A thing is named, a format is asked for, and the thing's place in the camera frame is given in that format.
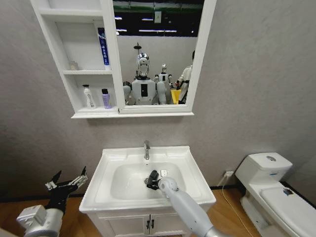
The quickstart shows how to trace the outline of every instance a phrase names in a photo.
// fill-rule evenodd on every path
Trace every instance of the toilet lid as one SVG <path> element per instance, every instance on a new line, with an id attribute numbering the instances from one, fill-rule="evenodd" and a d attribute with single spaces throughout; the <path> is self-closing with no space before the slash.
<path id="1" fill-rule="evenodd" d="M 299 236 L 316 235 L 316 209 L 286 187 L 264 189 L 261 197 Z"/>

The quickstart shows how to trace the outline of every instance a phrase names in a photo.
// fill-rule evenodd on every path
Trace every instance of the toilet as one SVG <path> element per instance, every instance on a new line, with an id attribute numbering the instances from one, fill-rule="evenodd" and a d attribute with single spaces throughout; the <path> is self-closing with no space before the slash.
<path id="1" fill-rule="evenodd" d="M 246 187 L 241 205 L 262 237 L 316 237 L 316 210 L 279 182 L 291 166 L 278 153 L 259 153 L 236 171 Z"/>

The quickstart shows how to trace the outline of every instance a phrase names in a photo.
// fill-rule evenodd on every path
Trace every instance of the sink basin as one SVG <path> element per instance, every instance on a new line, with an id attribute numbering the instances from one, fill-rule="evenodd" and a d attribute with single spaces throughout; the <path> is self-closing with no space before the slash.
<path id="1" fill-rule="evenodd" d="M 198 204 L 216 201 L 188 146 L 151 147 L 149 153 L 145 160 L 143 147 L 104 149 L 80 211 L 170 207 L 160 190 L 148 189 L 144 183 L 153 170 L 167 170 L 167 176 Z"/>
<path id="2" fill-rule="evenodd" d="M 184 180 L 179 167 L 170 162 L 152 162 L 148 165 L 137 163 L 131 165 L 124 164 L 118 167 L 114 172 L 110 194 L 117 199 L 130 200 L 164 198 L 162 192 L 149 189 L 144 185 L 144 180 L 148 178 L 154 169 L 157 171 L 166 169 L 168 176 L 177 180 L 178 187 L 181 190 L 185 190 Z"/>

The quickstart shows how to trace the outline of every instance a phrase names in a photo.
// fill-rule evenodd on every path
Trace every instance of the power cord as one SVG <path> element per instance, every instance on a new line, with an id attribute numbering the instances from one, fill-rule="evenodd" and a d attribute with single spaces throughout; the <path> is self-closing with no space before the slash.
<path id="1" fill-rule="evenodd" d="M 227 183 L 229 177 L 230 177 L 230 176 L 225 176 L 225 175 L 224 175 L 225 183 L 224 183 L 224 185 L 223 185 L 223 187 L 222 187 L 222 194 L 223 194 L 223 197 L 224 197 L 224 199 L 226 200 L 226 202 L 229 204 L 229 206 L 231 206 L 232 210 L 234 211 L 234 213 L 236 214 L 236 216 L 238 217 L 238 219 L 240 220 L 240 222 L 242 223 L 242 225 L 245 227 L 245 229 L 247 230 L 247 232 L 249 233 L 249 235 L 250 235 L 251 237 L 254 237 L 254 236 L 252 235 L 252 233 L 249 231 L 249 229 L 246 227 L 246 225 L 244 224 L 244 222 L 242 221 L 242 219 L 240 218 L 240 216 L 238 215 L 238 213 L 236 212 L 236 210 L 233 208 L 233 206 L 231 205 L 231 203 L 230 203 L 230 202 L 227 200 L 227 198 L 225 197 L 225 194 L 224 194 L 224 187 L 225 187 L 225 185 L 226 185 L 226 183 Z"/>

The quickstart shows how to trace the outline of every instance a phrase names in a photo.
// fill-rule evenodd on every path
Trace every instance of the small container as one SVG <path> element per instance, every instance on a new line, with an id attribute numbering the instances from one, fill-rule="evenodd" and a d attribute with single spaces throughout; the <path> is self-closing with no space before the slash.
<path id="1" fill-rule="evenodd" d="M 94 110 L 95 107 L 95 102 L 92 98 L 91 90 L 89 89 L 89 85 L 82 85 L 84 87 L 83 93 L 87 99 L 87 106 L 89 109 Z"/>
<path id="2" fill-rule="evenodd" d="M 111 108 L 111 102 L 110 102 L 110 95 L 108 92 L 108 89 L 102 89 L 102 98 L 103 98 L 103 104 L 104 108 L 110 109 Z"/>
<path id="3" fill-rule="evenodd" d="M 78 70 L 78 63 L 76 63 L 75 61 L 70 61 L 69 67 L 70 67 L 70 70 L 76 71 L 76 70 Z"/>

